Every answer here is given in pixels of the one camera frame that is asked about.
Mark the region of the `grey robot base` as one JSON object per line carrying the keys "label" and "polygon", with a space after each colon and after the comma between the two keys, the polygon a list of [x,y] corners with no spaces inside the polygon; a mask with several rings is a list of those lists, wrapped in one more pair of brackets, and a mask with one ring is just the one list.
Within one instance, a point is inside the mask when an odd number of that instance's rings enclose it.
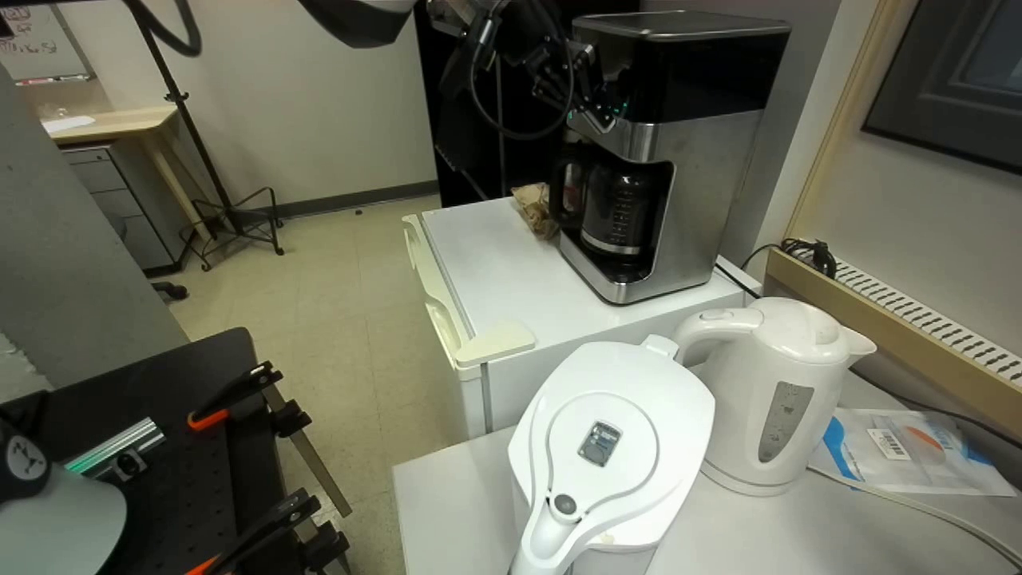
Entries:
{"label": "grey robot base", "polygon": [[58,467],[0,426],[0,575],[98,575],[127,523],[125,496]]}

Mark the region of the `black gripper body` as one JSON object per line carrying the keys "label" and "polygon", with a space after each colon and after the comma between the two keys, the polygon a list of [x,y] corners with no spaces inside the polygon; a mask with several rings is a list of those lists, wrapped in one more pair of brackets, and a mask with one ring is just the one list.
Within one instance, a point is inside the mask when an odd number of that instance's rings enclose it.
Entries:
{"label": "black gripper body", "polygon": [[483,68],[509,63],[530,78],[561,74],[566,28],[559,0],[495,0],[487,11]]}

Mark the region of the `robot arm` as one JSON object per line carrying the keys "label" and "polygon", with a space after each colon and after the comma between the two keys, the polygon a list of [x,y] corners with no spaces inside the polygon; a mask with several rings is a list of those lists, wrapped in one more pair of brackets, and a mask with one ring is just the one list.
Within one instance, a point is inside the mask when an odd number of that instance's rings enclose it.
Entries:
{"label": "robot arm", "polygon": [[559,116],[578,106],[578,46],[559,0],[302,0],[302,8],[349,47],[394,46],[407,19],[429,3],[450,15],[471,46],[466,90],[483,119],[479,74],[503,60],[528,74],[530,92]]}

